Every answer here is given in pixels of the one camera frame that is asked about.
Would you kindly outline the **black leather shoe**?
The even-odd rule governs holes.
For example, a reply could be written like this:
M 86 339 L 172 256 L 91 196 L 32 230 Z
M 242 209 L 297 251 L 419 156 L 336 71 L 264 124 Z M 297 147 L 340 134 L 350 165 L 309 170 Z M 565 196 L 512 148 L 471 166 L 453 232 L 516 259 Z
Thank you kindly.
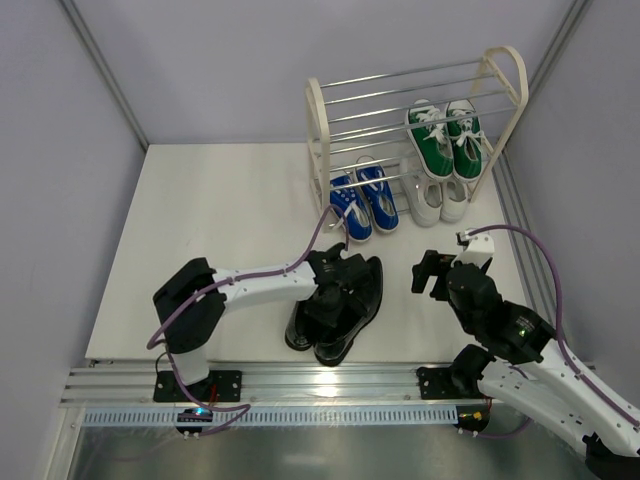
M 285 329 L 285 343 L 296 351 L 312 348 L 326 330 L 323 324 L 309 314 L 308 303 L 309 300 L 305 300 L 295 304 Z
M 379 257 L 367 261 L 368 274 L 346 295 L 335 326 L 322 326 L 314 346 L 316 359 L 335 367 L 347 356 L 356 336 L 377 315 L 383 297 L 383 266 Z

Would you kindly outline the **cream metal shoe rack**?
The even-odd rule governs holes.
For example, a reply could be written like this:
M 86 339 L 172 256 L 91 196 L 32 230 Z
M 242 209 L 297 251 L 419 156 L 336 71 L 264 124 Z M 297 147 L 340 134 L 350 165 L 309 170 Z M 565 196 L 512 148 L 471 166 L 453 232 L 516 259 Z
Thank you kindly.
M 373 230 L 380 232 L 355 175 L 358 158 L 371 156 L 368 164 L 379 164 L 386 172 L 398 213 L 410 213 L 400 182 L 400 161 L 410 159 L 425 171 L 407 134 L 407 110 L 416 100 L 427 99 L 445 114 L 447 123 L 447 105 L 468 99 L 484 132 L 482 171 L 475 182 L 461 182 L 467 187 L 469 205 L 456 224 L 475 228 L 501 217 L 495 192 L 481 189 L 529 99 L 526 65 L 515 48 L 498 46 L 471 60 L 330 83 L 310 78 L 305 97 L 309 183 L 318 212 L 330 206 L 330 180 L 348 175 L 364 199 Z

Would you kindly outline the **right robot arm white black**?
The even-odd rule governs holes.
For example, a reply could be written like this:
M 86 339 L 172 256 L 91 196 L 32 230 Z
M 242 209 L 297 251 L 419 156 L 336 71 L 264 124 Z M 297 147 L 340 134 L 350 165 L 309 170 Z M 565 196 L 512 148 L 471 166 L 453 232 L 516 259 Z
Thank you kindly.
M 545 427 L 583 457 L 600 479 L 639 476 L 639 410 L 615 395 L 562 347 L 533 310 L 507 301 L 487 265 L 425 252 L 411 290 L 446 302 L 474 343 L 435 373 L 418 370 L 423 388 L 453 398 L 490 397 Z

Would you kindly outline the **white sneaker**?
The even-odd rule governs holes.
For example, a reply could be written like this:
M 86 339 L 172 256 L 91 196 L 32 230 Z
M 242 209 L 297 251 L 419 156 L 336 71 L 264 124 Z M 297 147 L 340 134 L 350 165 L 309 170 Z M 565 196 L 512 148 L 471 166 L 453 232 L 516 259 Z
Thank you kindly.
M 412 219 L 421 227 L 434 226 L 440 220 L 443 204 L 441 185 L 407 158 L 400 161 L 399 172 Z
M 441 184 L 441 190 L 442 206 L 440 218 L 448 223 L 460 221 L 469 205 L 466 185 L 455 178 L 449 178 Z

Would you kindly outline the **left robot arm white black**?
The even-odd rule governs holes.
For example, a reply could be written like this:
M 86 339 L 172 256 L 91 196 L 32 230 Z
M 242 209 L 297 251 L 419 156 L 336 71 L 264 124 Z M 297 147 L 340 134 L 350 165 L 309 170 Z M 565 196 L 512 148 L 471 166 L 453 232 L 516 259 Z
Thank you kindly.
M 164 345 L 176 377 L 191 387 L 209 375 L 204 347 L 224 315 L 291 301 L 287 346 L 312 349 L 321 364 L 339 365 L 383 296 L 381 260 L 344 257 L 344 247 L 311 250 L 292 264 L 258 270 L 216 270 L 203 257 L 188 261 L 152 297 L 160 327 L 148 346 Z

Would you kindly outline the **green canvas sneaker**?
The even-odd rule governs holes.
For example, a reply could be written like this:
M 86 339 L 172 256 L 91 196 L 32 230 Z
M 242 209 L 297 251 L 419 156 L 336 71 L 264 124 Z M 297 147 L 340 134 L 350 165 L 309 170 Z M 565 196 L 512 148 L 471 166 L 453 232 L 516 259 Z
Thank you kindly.
M 453 173 L 454 156 L 445 114 L 427 99 L 418 99 L 407 110 L 408 137 L 426 175 L 442 182 Z
M 468 99 L 455 100 L 446 107 L 449 137 L 454 155 L 454 176 L 473 183 L 482 171 L 482 139 L 484 132 L 474 105 Z

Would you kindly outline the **blue canvas sneaker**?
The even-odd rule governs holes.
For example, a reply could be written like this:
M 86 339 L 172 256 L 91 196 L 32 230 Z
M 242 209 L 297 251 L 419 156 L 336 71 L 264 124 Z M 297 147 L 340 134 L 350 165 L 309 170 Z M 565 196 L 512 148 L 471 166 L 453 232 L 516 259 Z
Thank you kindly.
M 333 229 L 343 228 L 356 242 L 365 242 L 373 233 L 372 222 L 364 199 L 348 175 L 330 180 L 329 200 L 337 221 Z
M 371 156 L 358 158 L 355 169 L 359 189 L 367 200 L 376 228 L 381 233 L 391 233 L 399 225 L 399 215 L 386 172 L 379 164 L 371 164 Z

